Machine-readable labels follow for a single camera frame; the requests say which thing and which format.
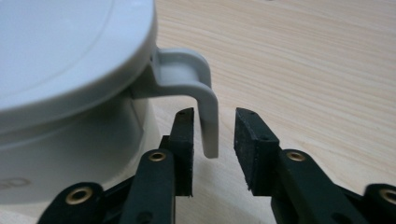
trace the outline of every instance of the white container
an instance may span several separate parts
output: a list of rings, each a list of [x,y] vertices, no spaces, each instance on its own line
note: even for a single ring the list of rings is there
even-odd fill
[[[149,97],[196,98],[205,154],[218,156],[208,65],[157,49],[153,1],[2,1],[0,31],[0,204],[133,175],[161,140]]]

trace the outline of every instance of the plastic handle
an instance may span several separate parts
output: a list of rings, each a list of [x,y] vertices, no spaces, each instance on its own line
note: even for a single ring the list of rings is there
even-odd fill
[[[204,154],[219,155],[219,106],[206,60],[189,49],[156,49],[152,62],[133,83],[133,97],[189,95],[197,100]]]

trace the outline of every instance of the round hole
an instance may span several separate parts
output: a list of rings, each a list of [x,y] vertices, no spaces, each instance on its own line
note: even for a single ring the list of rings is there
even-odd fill
[[[332,214],[332,219],[339,224],[351,224],[352,221],[350,220],[349,217],[346,215],[343,215],[341,213],[333,213]]]
[[[293,160],[293,161],[304,161],[305,160],[305,156],[303,154],[301,154],[300,152],[288,152],[286,154],[289,159]]]
[[[84,203],[92,196],[92,189],[88,187],[82,187],[73,189],[66,197],[66,203],[68,204],[79,204]]]
[[[151,153],[148,157],[151,161],[163,161],[166,158],[166,154],[163,152],[154,152]]]
[[[152,220],[152,214],[150,212],[141,212],[137,215],[136,221],[139,224],[149,224]]]
[[[385,199],[389,203],[396,204],[396,190],[392,189],[381,189],[379,194],[383,199]]]

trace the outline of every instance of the light wood surface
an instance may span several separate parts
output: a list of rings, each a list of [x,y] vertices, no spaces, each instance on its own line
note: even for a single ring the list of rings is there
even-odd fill
[[[283,148],[309,153],[338,185],[396,185],[396,2],[158,0],[160,48],[208,60],[219,98],[217,160],[196,124],[194,197],[177,223],[275,223],[233,151],[236,107],[256,111]],[[188,97],[153,101],[162,134]]]

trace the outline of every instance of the container lid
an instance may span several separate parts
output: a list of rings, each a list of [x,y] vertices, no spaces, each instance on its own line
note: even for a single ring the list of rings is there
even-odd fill
[[[0,1],[0,133],[130,85],[155,47],[153,1]]]

